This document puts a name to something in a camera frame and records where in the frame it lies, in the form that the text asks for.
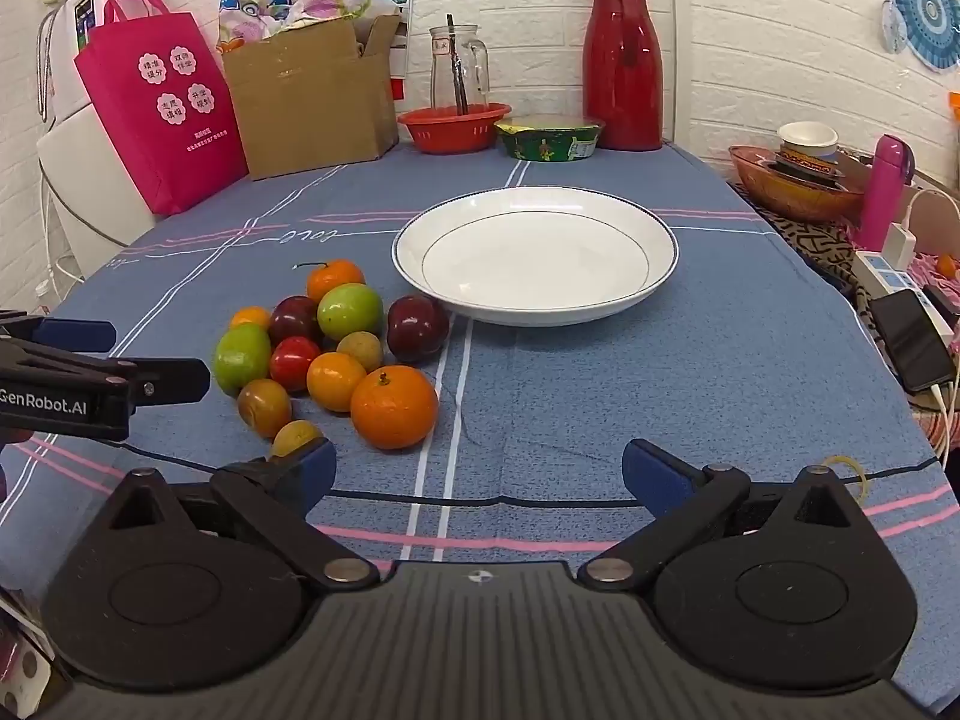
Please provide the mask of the person's left hand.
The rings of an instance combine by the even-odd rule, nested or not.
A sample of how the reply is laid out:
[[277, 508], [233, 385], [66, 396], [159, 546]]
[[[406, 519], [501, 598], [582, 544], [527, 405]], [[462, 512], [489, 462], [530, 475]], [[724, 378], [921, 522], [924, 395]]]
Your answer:
[[[32, 432], [26, 431], [26, 429], [10, 429], [9, 427], [2, 427], [0, 429], [0, 449], [3, 449], [7, 444], [23, 444], [26, 440], [32, 438]], [[0, 500], [7, 499], [8, 496], [8, 484], [7, 484], [7, 475], [0, 468]]]

